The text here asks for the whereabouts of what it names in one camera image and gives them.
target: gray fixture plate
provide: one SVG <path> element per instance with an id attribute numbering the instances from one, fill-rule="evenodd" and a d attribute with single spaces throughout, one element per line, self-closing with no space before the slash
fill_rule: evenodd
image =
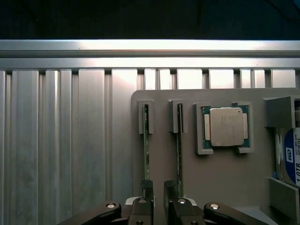
<path id="1" fill-rule="evenodd" d="M 177 178 L 176 137 L 170 132 L 170 102 L 184 99 L 188 131 L 183 133 L 184 196 L 199 207 L 212 201 L 232 207 L 268 205 L 266 177 L 275 171 L 274 134 L 265 128 L 263 98 L 300 95 L 295 88 L 139 90 L 131 98 L 134 195 L 141 196 L 143 178 L 143 136 L 139 134 L 138 101 L 154 100 L 154 133 L 150 135 L 150 179 L 155 196 L 155 224 L 165 224 L 163 190 L 165 180 Z M 196 103 L 230 107 L 232 102 L 249 102 L 250 153 L 233 147 L 213 148 L 211 155 L 197 154 Z"/>

